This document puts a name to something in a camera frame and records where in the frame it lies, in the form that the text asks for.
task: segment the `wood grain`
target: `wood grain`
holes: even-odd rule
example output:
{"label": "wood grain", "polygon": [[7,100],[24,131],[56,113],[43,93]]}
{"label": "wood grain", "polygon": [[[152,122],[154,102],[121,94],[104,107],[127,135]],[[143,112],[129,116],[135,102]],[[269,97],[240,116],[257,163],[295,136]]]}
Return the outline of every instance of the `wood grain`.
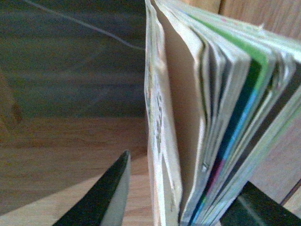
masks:
{"label": "wood grain", "polygon": [[47,226],[58,220],[131,150],[123,226],[152,225],[144,118],[33,119],[0,145],[0,225]]}
{"label": "wood grain", "polygon": [[220,14],[301,40],[301,0],[223,0]]}
{"label": "wood grain", "polygon": [[195,6],[213,13],[218,13],[221,0],[181,0],[191,6]]}
{"label": "wood grain", "polygon": [[15,127],[21,120],[21,112],[8,83],[0,71],[0,119],[7,129]]}
{"label": "wood grain", "polygon": [[301,187],[292,195],[284,205],[289,211],[301,218]]}
{"label": "wood grain", "polygon": [[301,115],[273,145],[250,181],[278,203],[301,178]]}

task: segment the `cable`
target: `cable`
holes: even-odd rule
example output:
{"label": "cable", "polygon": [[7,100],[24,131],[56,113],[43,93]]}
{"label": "cable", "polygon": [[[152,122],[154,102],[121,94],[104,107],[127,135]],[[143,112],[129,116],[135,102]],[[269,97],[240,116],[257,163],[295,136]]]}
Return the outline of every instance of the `cable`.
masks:
{"label": "cable", "polygon": [[95,31],[97,31],[99,33],[105,34],[105,35],[107,35],[107,36],[109,36],[111,38],[114,38],[115,40],[121,42],[122,44],[124,44],[124,45],[126,45],[126,46],[128,46],[130,48],[145,51],[145,48],[142,48],[142,47],[139,47],[139,46],[134,46],[131,43],[128,43],[127,41],[123,40],[122,38],[116,36],[115,34],[112,34],[112,33],[108,32],[108,31],[105,31],[105,30],[103,30],[101,28],[98,28],[98,27],[95,27],[93,25],[87,24],[87,23],[85,23],[85,22],[83,22],[81,20],[78,20],[78,19],[73,18],[71,16],[67,16],[67,15],[65,15],[63,13],[56,12],[56,11],[54,11],[52,9],[48,9],[48,8],[46,8],[46,7],[44,7],[44,6],[40,5],[40,4],[37,4],[37,3],[33,2],[33,1],[30,1],[30,0],[21,0],[21,1],[26,2],[26,3],[28,3],[28,4],[32,5],[32,6],[35,6],[35,7],[39,8],[39,9],[42,9],[42,10],[48,12],[48,13],[55,14],[57,16],[60,16],[60,17],[63,17],[65,19],[68,19],[70,21],[73,21],[75,23],[78,23],[78,24],[80,24],[80,25],[82,25],[84,27],[87,27],[87,28],[95,30]]}

